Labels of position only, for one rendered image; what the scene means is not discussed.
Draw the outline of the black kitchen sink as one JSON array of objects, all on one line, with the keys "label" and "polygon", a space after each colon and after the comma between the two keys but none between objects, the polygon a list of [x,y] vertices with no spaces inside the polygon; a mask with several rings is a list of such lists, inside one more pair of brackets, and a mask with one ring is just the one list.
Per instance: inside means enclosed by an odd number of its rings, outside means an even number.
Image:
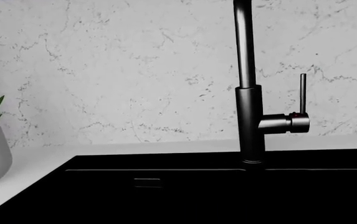
[{"label": "black kitchen sink", "polygon": [[0,224],[357,224],[357,149],[75,156]]}]

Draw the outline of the dark metal faucet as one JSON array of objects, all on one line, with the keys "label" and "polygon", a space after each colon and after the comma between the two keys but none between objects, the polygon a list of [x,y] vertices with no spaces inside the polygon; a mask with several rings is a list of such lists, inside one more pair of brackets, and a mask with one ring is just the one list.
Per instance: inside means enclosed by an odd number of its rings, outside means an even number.
[{"label": "dark metal faucet", "polygon": [[235,94],[241,160],[245,164],[261,164],[265,135],[310,130],[310,117],[306,112],[307,75],[300,74],[300,111],[265,115],[262,87],[256,84],[252,0],[233,0],[233,12],[239,69]]}]

